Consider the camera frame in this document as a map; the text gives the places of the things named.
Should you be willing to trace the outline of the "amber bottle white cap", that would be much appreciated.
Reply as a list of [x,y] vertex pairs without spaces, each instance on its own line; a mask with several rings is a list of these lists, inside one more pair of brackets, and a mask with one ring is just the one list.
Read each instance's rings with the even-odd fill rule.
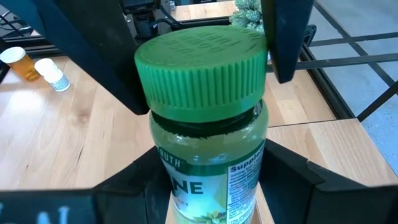
[[0,60],[29,82],[40,78],[40,74],[34,68],[34,61],[22,47],[11,47],[4,50],[0,54]]

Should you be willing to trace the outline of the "black aluminium table frame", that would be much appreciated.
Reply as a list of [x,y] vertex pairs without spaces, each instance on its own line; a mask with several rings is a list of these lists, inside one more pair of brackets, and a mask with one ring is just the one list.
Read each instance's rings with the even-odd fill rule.
[[[183,21],[183,27],[197,27],[203,25],[227,25],[229,24],[226,16],[216,17],[212,19],[194,19],[192,21]],[[315,25],[308,25],[305,30],[305,38],[299,59],[304,62],[314,62],[315,57],[311,53],[309,47],[317,28]],[[13,46],[20,46],[27,50],[27,53],[33,58],[39,57],[58,57],[63,54],[61,51],[52,45],[43,37],[10,37],[0,39],[1,44]],[[323,65],[316,68],[306,69],[307,75],[312,79],[312,82],[317,86],[319,92],[322,94],[323,99],[327,103],[329,109],[334,114],[336,119],[351,119],[355,115],[348,108],[337,89],[327,78],[326,73],[323,71]]]

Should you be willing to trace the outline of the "green potted plant white pot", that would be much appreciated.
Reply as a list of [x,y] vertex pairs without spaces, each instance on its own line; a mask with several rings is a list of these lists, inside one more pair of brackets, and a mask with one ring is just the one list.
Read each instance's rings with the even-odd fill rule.
[[229,17],[232,26],[264,34],[261,0],[234,0],[236,11]]

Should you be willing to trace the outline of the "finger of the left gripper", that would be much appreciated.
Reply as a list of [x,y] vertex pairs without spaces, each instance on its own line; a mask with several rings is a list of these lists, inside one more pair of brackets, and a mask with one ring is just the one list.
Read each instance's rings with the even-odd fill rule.
[[135,43],[118,0],[0,0],[134,114],[146,114]]
[[274,73],[279,83],[294,77],[313,0],[261,0]]

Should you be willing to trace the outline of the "small white-capped labelled bottle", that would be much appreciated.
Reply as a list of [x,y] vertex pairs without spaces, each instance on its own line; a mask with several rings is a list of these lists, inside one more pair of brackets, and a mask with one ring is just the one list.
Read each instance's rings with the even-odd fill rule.
[[40,59],[36,61],[34,68],[56,92],[65,91],[70,87],[68,78],[52,59]]

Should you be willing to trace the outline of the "green caffeine bottle green cap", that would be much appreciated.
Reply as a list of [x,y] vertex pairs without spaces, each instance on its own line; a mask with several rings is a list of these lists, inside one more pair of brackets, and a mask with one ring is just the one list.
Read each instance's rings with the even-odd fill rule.
[[236,26],[173,31],[135,63],[177,224],[250,224],[268,126],[263,34]]

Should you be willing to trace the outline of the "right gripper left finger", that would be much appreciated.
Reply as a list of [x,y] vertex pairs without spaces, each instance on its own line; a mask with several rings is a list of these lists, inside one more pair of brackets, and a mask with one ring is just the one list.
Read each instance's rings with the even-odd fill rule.
[[170,194],[153,147],[90,189],[0,191],[0,224],[165,224]]

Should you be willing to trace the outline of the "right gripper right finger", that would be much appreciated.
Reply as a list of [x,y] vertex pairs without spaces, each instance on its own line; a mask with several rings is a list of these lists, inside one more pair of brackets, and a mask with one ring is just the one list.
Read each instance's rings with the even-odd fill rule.
[[398,185],[367,187],[270,139],[259,183],[275,224],[398,224]]

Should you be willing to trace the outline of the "wooden shelf black metal frame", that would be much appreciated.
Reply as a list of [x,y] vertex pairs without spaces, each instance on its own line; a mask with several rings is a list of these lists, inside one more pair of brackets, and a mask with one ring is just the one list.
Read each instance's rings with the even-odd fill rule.
[[398,177],[357,119],[338,119],[305,70],[280,84],[266,78],[267,137],[310,161],[368,186]]

